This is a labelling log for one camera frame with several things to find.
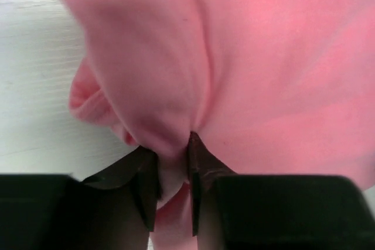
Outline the pink t shirt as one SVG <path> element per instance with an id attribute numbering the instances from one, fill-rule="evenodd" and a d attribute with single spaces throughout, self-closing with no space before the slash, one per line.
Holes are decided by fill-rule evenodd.
<path id="1" fill-rule="evenodd" d="M 62 0 L 70 112 L 159 156 L 155 249 L 196 249 L 191 132 L 231 169 L 374 185 L 374 0 Z"/>

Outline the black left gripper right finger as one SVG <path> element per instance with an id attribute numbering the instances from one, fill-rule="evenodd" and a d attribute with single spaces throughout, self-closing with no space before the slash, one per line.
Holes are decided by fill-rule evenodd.
<path id="1" fill-rule="evenodd" d="M 196 236 L 203 195 L 217 178 L 235 175 L 235 172 L 208 150 L 196 132 L 190 133 L 186 157 L 192 211 L 192 235 Z"/>

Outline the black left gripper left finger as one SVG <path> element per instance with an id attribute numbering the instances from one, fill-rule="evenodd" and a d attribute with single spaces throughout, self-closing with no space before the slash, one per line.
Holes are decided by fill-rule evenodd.
<path id="1" fill-rule="evenodd" d="M 87 177 L 83 183 L 102 190 L 129 186 L 135 206 L 148 231 L 155 228 L 156 206 L 161 198 L 159 163 L 155 152 L 142 146 Z"/>

